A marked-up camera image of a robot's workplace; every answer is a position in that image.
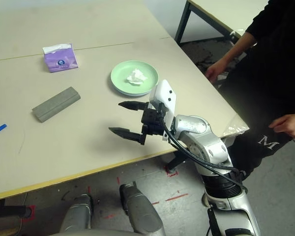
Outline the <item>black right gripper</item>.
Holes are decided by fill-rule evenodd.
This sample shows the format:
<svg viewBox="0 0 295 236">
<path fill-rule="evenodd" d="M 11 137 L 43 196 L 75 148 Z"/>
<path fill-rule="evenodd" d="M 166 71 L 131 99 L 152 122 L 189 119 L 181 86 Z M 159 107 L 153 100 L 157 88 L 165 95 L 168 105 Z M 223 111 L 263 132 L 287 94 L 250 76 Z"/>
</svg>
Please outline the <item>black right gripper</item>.
<svg viewBox="0 0 295 236">
<path fill-rule="evenodd" d="M 109 130 L 114 134 L 123 139 L 136 141 L 141 145 L 145 144 L 146 135 L 163 135 L 163 122 L 166 114 L 166 107 L 163 103 L 160 103 L 156 109 L 152 108 L 152 104 L 149 102 L 123 101 L 118 103 L 118 105 L 133 111 L 142 110 L 143 115 L 141 123 L 143 126 L 141 134 L 131 132 L 129 129 L 121 127 L 109 127 Z"/>
</svg>

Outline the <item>bystander bare hand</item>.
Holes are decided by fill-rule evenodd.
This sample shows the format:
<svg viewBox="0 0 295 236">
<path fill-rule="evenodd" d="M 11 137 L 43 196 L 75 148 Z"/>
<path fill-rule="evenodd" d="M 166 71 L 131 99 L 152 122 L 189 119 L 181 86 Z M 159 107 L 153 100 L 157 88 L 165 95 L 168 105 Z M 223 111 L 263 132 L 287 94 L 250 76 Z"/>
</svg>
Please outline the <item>bystander bare hand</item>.
<svg viewBox="0 0 295 236">
<path fill-rule="evenodd" d="M 284 115 L 275 119 L 270 125 L 276 133 L 286 133 L 295 139 L 295 114 Z"/>
<path fill-rule="evenodd" d="M 217 77 L 225 71 L 229 63 L 229 60 L 221 58 L 206 70 L 206 78 L 213 84 L 217 80 Z"/>
</svg>

